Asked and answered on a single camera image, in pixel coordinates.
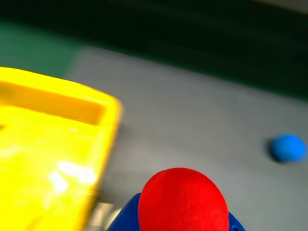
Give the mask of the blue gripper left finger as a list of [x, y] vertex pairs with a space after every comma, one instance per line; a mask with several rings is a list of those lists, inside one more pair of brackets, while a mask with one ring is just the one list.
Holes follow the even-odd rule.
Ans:
[[108, 231], [140, 231], [138, 204], [141, 193], [134, 195], [108, 227]]

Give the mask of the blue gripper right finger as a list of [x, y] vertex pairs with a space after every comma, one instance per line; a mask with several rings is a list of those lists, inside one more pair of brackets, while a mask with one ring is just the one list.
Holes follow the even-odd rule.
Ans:
[[241, 223], [229, 212], [229, 231], [245, 231]]

